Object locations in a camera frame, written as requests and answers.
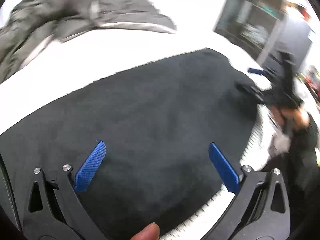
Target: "silver bolt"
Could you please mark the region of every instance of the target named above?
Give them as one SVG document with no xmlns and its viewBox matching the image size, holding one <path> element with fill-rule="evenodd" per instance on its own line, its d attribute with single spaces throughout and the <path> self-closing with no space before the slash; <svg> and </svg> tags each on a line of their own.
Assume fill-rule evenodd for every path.
<svg viewBox="0 0 320 240">
<path fill-rule="evenodd" d="M 41 171 L 41 168 L 35 168 L 35 169 L 33 170 L 33 173 L 34 173 L 34 174 L 38 174 L 40 171 Z"/>
<path fill-rule="evenodd" d="M 63 169 L 64 171 L 68 171 L 68 170 L 71 169 L 71 165 L 70 165 L 70 164 L 65 164 L 65 165 L 63 165 L 62 169 Z"/>
<path fill-rule="evenodd" d="M 280 171 L 278 168 L 273 169 L 273 172 L 274 172 L 276 175 L 279 175 L 279 174 L 281 173 L 281 171 Z"/>
<path fill-rule="evenodd" d="M 246 171 L 246 172 L 252 171 L 252 168 L 251 168 L 249 165 L 244 165 L 242 168 L 243 168 L 243 170 Z"/>
</svg>

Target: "black mat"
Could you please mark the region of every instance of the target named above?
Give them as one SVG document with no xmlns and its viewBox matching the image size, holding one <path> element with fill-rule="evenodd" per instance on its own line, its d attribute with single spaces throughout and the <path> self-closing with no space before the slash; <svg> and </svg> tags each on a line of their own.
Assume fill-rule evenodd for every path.
<svg viewBox="0 0 320 240">
<path fill-rule="evenodd" d="M 96 81 L 27 116 L 0 136 L 20 217 L 33 169 L 77 169 L 98 139 L 107 155 L 80 196 L 93 220 L 114 239 L 151 222 L 171 230 L 220 189 L 209 143 L 236 162 L 243 154 L 257 105 L 235 81 L 251 82 L 203 49 Z"/>
</svg>

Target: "fingernail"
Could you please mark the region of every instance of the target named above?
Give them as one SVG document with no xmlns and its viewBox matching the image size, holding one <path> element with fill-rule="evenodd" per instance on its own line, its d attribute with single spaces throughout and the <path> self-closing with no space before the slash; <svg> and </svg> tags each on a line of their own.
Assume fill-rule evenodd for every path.
<svg viewBox="0 0 320 240">
<path fill-rule="evenodd" d="M 145 228 L 143 228 L 143 230 L 141 232 L 149 230 L 154 224 L 155 223 L 153 222 L 150 225 L 147 225 Z"/>
</svg>

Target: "human hand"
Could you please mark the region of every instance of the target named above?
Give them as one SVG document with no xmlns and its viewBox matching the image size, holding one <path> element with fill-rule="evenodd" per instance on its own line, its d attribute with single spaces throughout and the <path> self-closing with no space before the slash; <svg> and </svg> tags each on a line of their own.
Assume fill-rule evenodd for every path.
<svg viewBox="0 0 320 240">
<path fill-rule="evenodd" d="M 299 107 L 298 109 L 278 108 L 272 106 L 270 110 L 273 114 L 273 119 L 281 128 L 284 127 L 284 118 L 291 118 L 294 120 L 293 129 L 295 131 L 307 128 L 309 126 L 309 115 L 303 106 Z"/>
<path fill-rule="evenodd" d="M 160 236 L 160 228 L 157 224 L 152 223 L 142 231 L 137 233 L 131 240 L 158 240 Z"/>
</svg>

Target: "gray garment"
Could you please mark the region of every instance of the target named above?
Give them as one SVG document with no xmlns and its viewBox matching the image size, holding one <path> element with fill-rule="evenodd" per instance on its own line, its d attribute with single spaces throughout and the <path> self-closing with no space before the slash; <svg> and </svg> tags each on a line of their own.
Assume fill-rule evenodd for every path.
<svg viewBox="0 0 320 240">
<path fill-rule="evenodd" d="M 23 0 L 0 30 L 0 84 L 46 37 L 64 42 L 93 28 L 173 33 L 176 26 L 147 0 Z"/>
</svg>

